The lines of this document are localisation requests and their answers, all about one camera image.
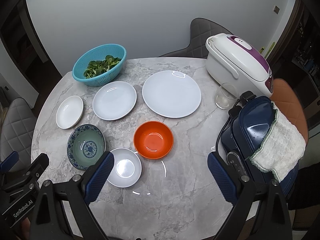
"bowl with blue floral rim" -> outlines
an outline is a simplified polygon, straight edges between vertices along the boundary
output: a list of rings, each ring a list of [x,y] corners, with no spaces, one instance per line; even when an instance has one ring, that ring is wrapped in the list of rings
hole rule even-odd
[[[85,171],[98,161],[105,149],[106,142],[99,128],[92,124],[83,124],[70,135],[67,155],[75,168]]]

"table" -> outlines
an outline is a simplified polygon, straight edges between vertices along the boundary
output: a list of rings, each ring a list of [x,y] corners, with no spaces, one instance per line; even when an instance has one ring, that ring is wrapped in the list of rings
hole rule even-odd
[[[202,100],[191,115],[170,119],[151,111],[142,98],[142,86],[152,74],[175,70],[191,76],[199,85]],[[228,112],[219,109],[213,96],[219,87],[205,68],[205,59],[142,58],[126,61],[114,81],[126,81],[137,91],[137,103],[124,118],[105,121],[92,109],[92,101],[100,87],[88,87],[67,73],[47,98],[36,123],[31,160],[40,153],[49,156],[49,166],[39,179],[64,182],[82,171],[68,160],[66,145],[72,131],[90,123],[103,133],[107,150],[125,147],[135,151],[133,134],[136,128],[150,120],[165,123],[174,136],[171,152],[161,160],[149,160],[139,155],[142,174],[136,184],[118,188],[106,182],[90,208],[108,236],[122,239],[203,239],[217,233],[232,205],[225,201],[207,167],[207,156]],[[59,105],[69,96],[84,101],[81,120],[71,129],[60,129],[55,121]],[[81,235],[68,202],[64,203],[73,232]],[[255,214],[256,207],[249,214]]]

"small white plate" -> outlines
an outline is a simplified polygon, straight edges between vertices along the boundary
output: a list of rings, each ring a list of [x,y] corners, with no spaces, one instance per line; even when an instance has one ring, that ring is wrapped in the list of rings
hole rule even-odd
[[[169,118],[192,114],[201,102],[198,84],[188,75],[173,70],[150,76],[143,84],[142,96],[152,111]]]
[[[137,101],[137,92],[123,81],[106,84],[93,98],[93,111],[103,120],[113,121],[127,115]]]
[[[68,129],[79,122],[83,113],[81,97],[71,96],[59,106],[56,114],[56,123],[62,129]]]
[[[108,177],[108,181],[116,187],[130,187],[141,175],[141,161],[139,157],[126,148],[111,151],[115,158],[115,165]]]

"drinking glass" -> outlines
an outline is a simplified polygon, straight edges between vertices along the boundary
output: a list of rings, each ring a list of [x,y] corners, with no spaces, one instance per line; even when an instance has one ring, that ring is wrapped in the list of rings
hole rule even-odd
[[[233,85],[223,83],[214,96],[214,101],[219,108],[229,109],[237,101],[238,97],[239,94]]]

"gray chair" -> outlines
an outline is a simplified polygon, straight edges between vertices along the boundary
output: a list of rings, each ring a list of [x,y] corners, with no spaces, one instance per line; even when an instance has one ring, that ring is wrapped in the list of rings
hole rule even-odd
[[[36,121],[36,117],[23,98],[12,101],[0,135],[0,161],[13,151],[19,153],[19,160],[10,172],[21,171],[30,165],[32,136]]]
[[[160,57],[196,57],[207,58],[205,42],[210,36],[225,33],[232,34],[221,25],[203,18],[193,19],[190,25],[190,44],[188,47],[169,52]]]

